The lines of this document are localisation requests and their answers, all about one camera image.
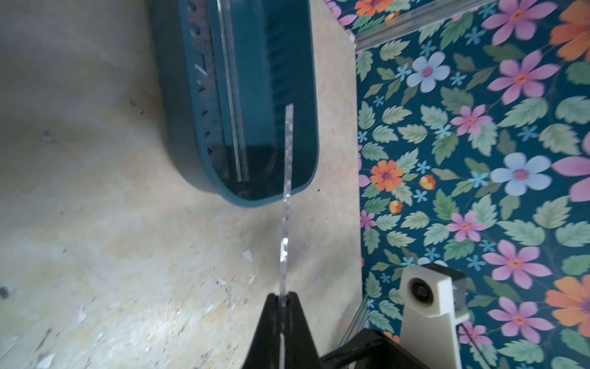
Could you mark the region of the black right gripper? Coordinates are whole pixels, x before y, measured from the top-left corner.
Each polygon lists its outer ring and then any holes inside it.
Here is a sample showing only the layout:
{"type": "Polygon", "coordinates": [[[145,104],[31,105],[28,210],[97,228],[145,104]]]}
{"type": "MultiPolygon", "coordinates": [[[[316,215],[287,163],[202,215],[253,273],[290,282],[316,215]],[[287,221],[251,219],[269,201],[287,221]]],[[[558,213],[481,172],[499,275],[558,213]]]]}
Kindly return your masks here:
{"type": "MultiPolygon", "coordinates": [[[[280,359],[279,298],[267,295],[243,369],[277,369],[280,359]]],[[[427,369],[422,361],[384,333],[365,328],[335,351],[319,357],[297,293],[282,307],[282,368],[427,369]]]]}

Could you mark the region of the teal plastic storage box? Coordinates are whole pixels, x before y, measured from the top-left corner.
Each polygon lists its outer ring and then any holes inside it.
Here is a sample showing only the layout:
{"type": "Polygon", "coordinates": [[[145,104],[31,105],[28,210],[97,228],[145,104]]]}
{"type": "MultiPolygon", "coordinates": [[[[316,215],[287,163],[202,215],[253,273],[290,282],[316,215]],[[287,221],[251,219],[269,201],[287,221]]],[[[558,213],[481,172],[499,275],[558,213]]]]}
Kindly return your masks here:
{"type": "Polygon", "coordinates": [[[285,109],[294,104],[292,192],[319,160],[310,4],[230,1],[250,180],[238,182],[217,1],[151,1],[167,150],[195,188],[254,208],[283,198],[285,109]]]}

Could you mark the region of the thin clear ruler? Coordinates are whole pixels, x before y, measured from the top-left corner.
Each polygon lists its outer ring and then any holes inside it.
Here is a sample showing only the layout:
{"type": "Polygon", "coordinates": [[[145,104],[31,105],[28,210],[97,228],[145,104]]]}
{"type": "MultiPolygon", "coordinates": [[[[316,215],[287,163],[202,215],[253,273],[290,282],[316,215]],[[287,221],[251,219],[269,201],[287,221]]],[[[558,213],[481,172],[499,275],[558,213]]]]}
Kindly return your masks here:
{"type": "Polygon", "coordinates": [[[238,60],[231,16],[231,4],[228,0],[218,0],[218,18],[221,31],[221,45],[224,58],[224,72],[227,84],[230,127],[234,147],[234,159],[238,182],[250,180],[247,164],[247,147],[244,136],[244,121],[241,107],[240,86],[238,78],[238,60]]]}

